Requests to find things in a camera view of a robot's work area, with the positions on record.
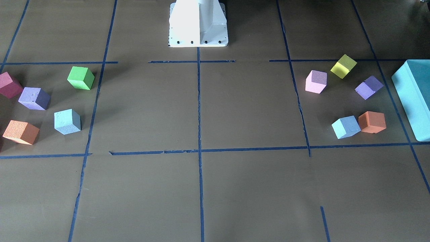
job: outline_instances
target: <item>white mounting plate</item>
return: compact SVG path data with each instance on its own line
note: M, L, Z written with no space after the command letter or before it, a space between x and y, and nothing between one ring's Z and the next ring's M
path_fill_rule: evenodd
M219 3L219 5L221 6L224 16L226 16L225 5L223 3ZM172 15L174 6L175 3L170 5L170 15ZM169 47L224 47L228 44L227 26L212 25L209 31L206 33L201 33L200 38L200 43L186 43L185 41L179 40L169 27Z

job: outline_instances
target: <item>gray floor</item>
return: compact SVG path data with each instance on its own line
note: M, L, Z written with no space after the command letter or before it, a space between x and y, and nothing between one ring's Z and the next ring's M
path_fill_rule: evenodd
M52 96L46 111L0 96L1 133L40 128L33 146L0 140L1 242L430 240L430 143L391 80L430 59L426 5L226 1L228 47L197 50L167 47L171 2L0 0L0 72ZM343 54L358 64L341 80ZM67 82L74 65L91 90ZM304 90L313 69L321 94ZM370 75L385 87L363 100ZM70 108L82 131L63 136L53 113ZM336 138L366 111L387 129Z

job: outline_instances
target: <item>red-orange cube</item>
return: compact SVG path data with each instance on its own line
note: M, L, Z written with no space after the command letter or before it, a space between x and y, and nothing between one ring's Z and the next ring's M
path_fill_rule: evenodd
M378 133L387 128L385 115L380 112L367 111L358 117L361 131L366 133Z
M39 129L27 122L11 120L4 131L3 137L13 142L32 145L38 133Z

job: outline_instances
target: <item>vertical blue tape line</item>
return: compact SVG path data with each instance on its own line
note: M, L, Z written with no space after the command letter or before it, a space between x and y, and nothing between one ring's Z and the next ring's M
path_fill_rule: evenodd
M117 9L117 2L118 2L118 0L115 0L114 9L112 11L111 25L109 27L109 33L107 35L106 48L104 50L104 57L103 57L103 64L101 65L100 78L98 80L98 86L97 86L97 94L95 96L94 108L93 108L92 117L91 117L91 124L90 124L89 132L88 132L88 142L86 144L85 156L84 156L83 162L82 162L82 170L81 170L81 177L80 177L80 183L79 183L79 192L78 192L78 196L76 197L75 208L74 208L74 211L73 211L73 218L72 218L72 223L71 223L71 226L70 226L70 232L69 232L68 242L72 241L73 231L74 231L74 228L75 228L77 211L78 211L78 206L79 206L79 200L80 200L80 195L81 195L81 192L82 192L84 170L85 170L86 161L87 161L87 158L88 158L89 145L91 143L92 128L94 126L95 112L97 110L97 100L98 100L98 95L100 93L101 81L103 79L104 66L106 64L106 57L108 55L109 42L110 42L111 34L112 34L112 27L114 25L114 18L115 18L115 12L116 12L116 9Z
M205 220L203 215L203 172L202 172L202 125L201 125L201 99L200 99L200 48L197 47L197 100L199 113L199 186L200 186L200 237L205 242Z
M327 226L326 214L322 206L320 207L320 209L321 209L322 222L324 223L324 229L326 231L327 242L330 242L330 234L329 234L329 227Z
M310 152L309 139L307 137L306 125L304 124L303 110L301 109L300 98L298 96L297 85L296 85L295 77L294 77L293 65L292 65L292 62L291 62L290 51L288 49L287 37L286 37L286 34L285 34L284 22L282 20L281 8L279 7L279 1L278 0L276 0L276 6L278 7L279 21L281 23L282 34L284 36L284 42L285 42L285 49L287 51L288 62L290 64L290 71L291 71L291 77L293 79L294 91L296 92L296 95L297 95L297 104L298 104L298 109L300 111L301 122L303 123L303 132L304 132L304 137L306 139L307 151L309 153L309 157L311 157L312 155L311 155L311 152Z
M18 26L16 27L15 33L13 34L12 40L10 41L9 48L7 49L6 55L4 56L3 63L0 67L0 74L3 71L4 65L6 64L6 60L9 57L10 50L12 49L13 42L15 41L16 35L18 34L19 27L21 27L22 20L24 19L25 13L27 12L28 4L30 0L27 0L24 10L22 11L21 19L19 20Z
M415 149L414 149L414 147L413 147L413 145L411 143L411 140L409 138L408 132L406 131L405 125L404 125L404 123L402 121L402 117L400 116L399 110L397 109L396 103L394 102L393 95L391 95L391 91L390 91L390 89L389 89L389 87L387 85L387 80L385 79L385 75L382 72L381 65L379 64L379 61L378 61L378 59L376 57L375 50L373 49L372 43L370 42L370 38L367 35L366 29L364 28L364 24L363 24L363 22L361 20L360 14L358 13L357 7L355 6L354 0L351 0L351 4L352 4L352 6L354 8L354 11L355 11L355 13L357 15L357 18L358 18L359 22L360 22L361 28L363 29L364 35L366 36L367 42L369 43L370 50L373 53L373 57L376 60L376 64L378 65L378 68L379 68L379 72L381 73L382 79L384 80L385 88L387 89L388 95L390 96L390 99L391 99L391 102L392 102L392 104L394 106L394 109L396 111L397 117L399 118L400 124L402 125L403 132L405 133L406 139L408 140L409 147L411 148L412 154L413 154L413 156L415 158L415 162L417 163L418 169L420 170L421 176L423 177L424 183L425 183L425 185L427 187L427 191L430 194L430 186L429 186L429 183L427 181L426 175L424 174L424 171L423 171L423 169L421 167L421 163L418 160L417 154L415 153Z

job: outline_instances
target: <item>cube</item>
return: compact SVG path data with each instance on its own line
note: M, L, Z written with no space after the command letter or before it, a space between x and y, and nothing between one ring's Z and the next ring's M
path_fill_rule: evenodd
M46 110L51 97L41 88L24 87L18 102L33 110Z
M11 99L22 92L21 84L9 73L0 74L0 93Z
M340 118L332 124L332 127L338 139L351 137L361 131L354 116Z
M16 143L33 145L39 129L27 122L11 120L3 137Z
M313 93L321 93L327 86L327 73L322 71L310 71L306 78L305 90Z
M94 75L87 67L73 66L67 81L76 89L90 90L94 82Z
M366 133L378 133L386 129L385 115L380 112L367 111L358 117L361 131Z
M364 100L367 100L370 96L375 94L384 85L376 79L374 76L370 76L364 82L362 82L355 91L360 94Z
M355 65L357 65L356 61L347 55L343 55L338 60L338 62L336 62L331 71L343 79L352 70L352 68L354 68Z
M80 131L79 114L72 109L54 113L54 128L64 135Z
M392 76L418 141L430 141L430 60L406 60Z

